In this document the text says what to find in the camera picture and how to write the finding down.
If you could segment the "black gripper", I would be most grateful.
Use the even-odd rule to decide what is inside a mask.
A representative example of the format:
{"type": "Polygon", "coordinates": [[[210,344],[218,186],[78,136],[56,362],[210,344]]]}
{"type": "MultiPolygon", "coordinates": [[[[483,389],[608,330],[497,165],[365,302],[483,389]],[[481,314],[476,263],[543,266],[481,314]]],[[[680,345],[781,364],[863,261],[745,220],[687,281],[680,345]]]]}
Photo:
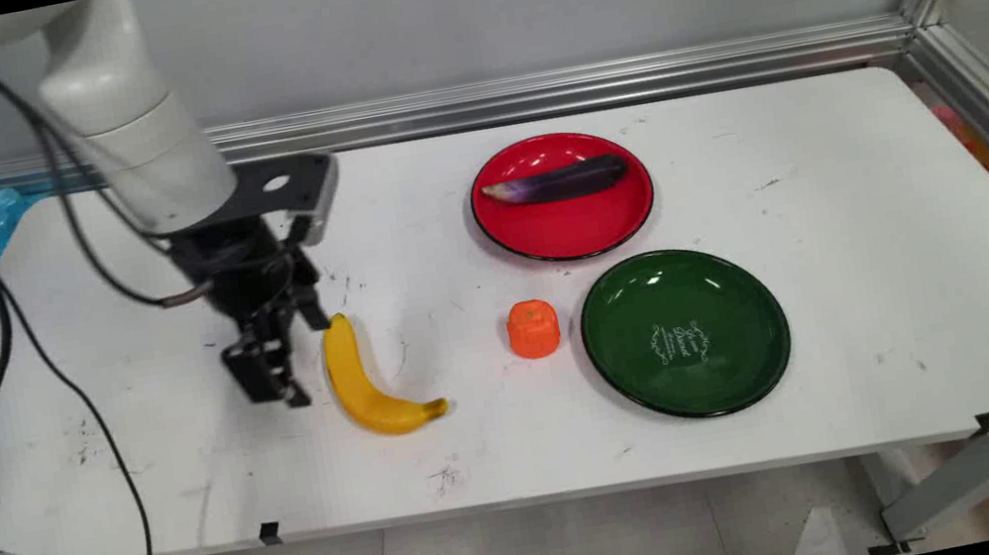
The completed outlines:
{"type": "Polygon", "coordinates": [[[204,298],[233,321],[239,342],[221,351],[222,364],[252,403],[309,406],[312,398],[291,375],[291,317],[311,331],[330,327],[317,293],[318,271],[301,249],[309,218],[289,220],[276,237],[263,216],[171,237],[168,253],[193,282],[209,285],[204,298]]]}

